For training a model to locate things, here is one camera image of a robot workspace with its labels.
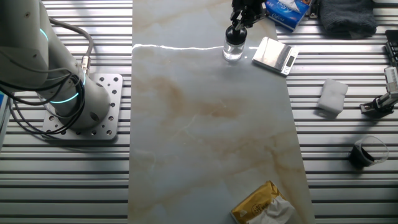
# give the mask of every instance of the gray cloth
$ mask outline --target gray cloth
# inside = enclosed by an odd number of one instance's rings
[[[376,33],[371,0],[320,0],[319,10],[322,24],[328,32],[359,36]]]

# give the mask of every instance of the tissue package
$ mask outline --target tissue package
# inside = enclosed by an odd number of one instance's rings
[[[301,0],[295,0],[299,12],[295,12],[282,4],[279,0],[267,0],[266,6],[269,12],[269,19],[276,21],[291,31],[295,30],[310,6]]]
[[[249,220],[260,215],[278,196],[286,200],[274,183],[267,181],[232,209],[231,215],[237,223],[246,224]]]

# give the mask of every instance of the marble surface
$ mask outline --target marble surface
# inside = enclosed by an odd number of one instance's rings
[[[228,63],[230,14],[231,1],[134,1],[129,223],[233,224],[267,180],[296,208],[289,223],[315,223],[285,78],[251,62],[273,22]]]

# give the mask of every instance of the metal bracket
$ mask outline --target metal bracket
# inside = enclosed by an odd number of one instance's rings
[[[109,112],[105,119],[97,126],[84,131],[73,131],[68,129],[65,133],[49,136],[42,136],[45,140],[112,140],[116,137],[118,132],[118,121],[120,112],[121,95],[123,88],[123,77],[120,74],[100,74],[94,73],[90,78],[104,86],[111,98]],[[54,118],[49,112],[46,111],[43,131],[54,130],[63,126],[58,118]]]
[[[319,1],[313,0],[310,6],[310,19],[318,19],[318,13],[319,13]]]
[[[380,112],[375,110],[373,105],[374,105],[373,102],[361,104],[359,106],[361,108],[361,113],[372,118],[382,118],[394,112],[394,109],[390,111]]]

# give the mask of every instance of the kitchen scale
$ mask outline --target kitchen scale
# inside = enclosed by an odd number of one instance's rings
[[[288,75],[299,51],[289,45],[265,37],[254,54],[253,62],[270,68],[283,75]]]

